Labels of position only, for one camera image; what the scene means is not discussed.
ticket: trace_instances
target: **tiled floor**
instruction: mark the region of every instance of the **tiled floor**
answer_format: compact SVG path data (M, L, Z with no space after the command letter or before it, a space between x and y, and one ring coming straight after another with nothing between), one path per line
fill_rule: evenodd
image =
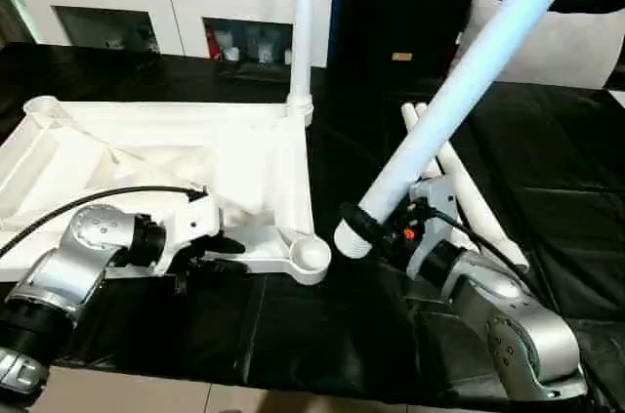
M435 413L309 393L268 392L195 382L54 368L33 413Z

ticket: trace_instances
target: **white pole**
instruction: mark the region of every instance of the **white pole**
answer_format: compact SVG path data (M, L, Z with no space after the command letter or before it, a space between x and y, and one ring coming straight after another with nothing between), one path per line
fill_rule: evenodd
M427 105L418 103L417 115L422 117L427 109ZM451 177L458 203L464 211L471 229L497 247L513 264L527 270L529 268L527 258L517 243L510 240L508 234L497 221L450 142L445 142L437 157L444 173ZM496 256L490 255L489 250L482 247L481 252L495 262L499 262Z
M408 133L410 133L419 121L419 115L417 113L417 110L412 103L405 103L401 106L401 115L406 125L406 130L408 131ZM421 177L423 179L433 179L440 176L442 176L442 171L440 170L440 168L438 167L438 163L434 159L430 161L426 170L423 171L423 174L421 174ZM458 247L463 247L467 250L479 252L479 248L476 246L476 244L474 244L473 241L466 234L456 228L453 228L451 230L451 234L449 235L449 241L452 244L457 245Z
M406 125L408 133L417 126L419 121L419 114L417 109L412 103L405 103L401 106L401 116L403 117L403 123ZM435 159L432 159L426 166L425 171L421 174L424 179L432 179L434 177L442 176L442 171L438 167L438 163Z
M554 0L503 0L465 56L440 87L428 111L401 143L359 206L382 223L407 193L441 146L479 101L529 31ZM371 246L345 221L334 240L352 258L364 257Z
M287 115L304 115L307 126L313 121L313 96L311 96L313 6L314 0L295 0L291 91L286 98Z

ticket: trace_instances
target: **black tablecloth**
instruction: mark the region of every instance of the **black tablecloth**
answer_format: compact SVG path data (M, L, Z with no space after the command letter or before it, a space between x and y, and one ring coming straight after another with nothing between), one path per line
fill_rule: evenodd
M361 197L403 137L400 104L432 92L385 97L357 73L322 70L312 84L313 215L330 243L339 204ZM0 52L0 135L43 94L279 103L287 92L284 69L14 44ZM498 84L454 144L625 405L624 124L608 93ZM484 346L429 284L337 252L314 287L279 274L192 276L175 297L171 278L109 281L58 363L387 402L505 404Z

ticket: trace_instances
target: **white cabinet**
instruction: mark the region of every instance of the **white cabinet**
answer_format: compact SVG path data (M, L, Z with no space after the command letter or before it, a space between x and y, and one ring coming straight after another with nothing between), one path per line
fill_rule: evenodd
M242 61L284 62L295 0L24 0L43 42L209 57L207 29L233 39ZM332 0L314 0L312 64L325 66ZM258 44L264 44L259 51Z
M44 41L55 45L105 47L123 40L147 50L153 37L162 54L182 55L171 0L24 0Z
M271 43L276 49L279 47L275 54L277 59L284 49L290 48L294 0L172 0L172 3L185 55L209 57L207 27L234 33L235 45L238 47L254 44L250 39L255 36L250 36L250 32L264 31L266 34L276 34L274 37L279 40ZM326 65L330 11L331 0L314 0L313 66ZM255 50L242 48L242 52L245 52L250 60L258 59Z

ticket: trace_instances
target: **white pillow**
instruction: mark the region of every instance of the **white pillow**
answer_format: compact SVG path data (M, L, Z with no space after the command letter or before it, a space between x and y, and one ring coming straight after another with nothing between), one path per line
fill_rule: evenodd
M499 8L473 0L453 65ZM600 89L614 70L625 35L625 10L605 15L547 13L506 64L498 81Z

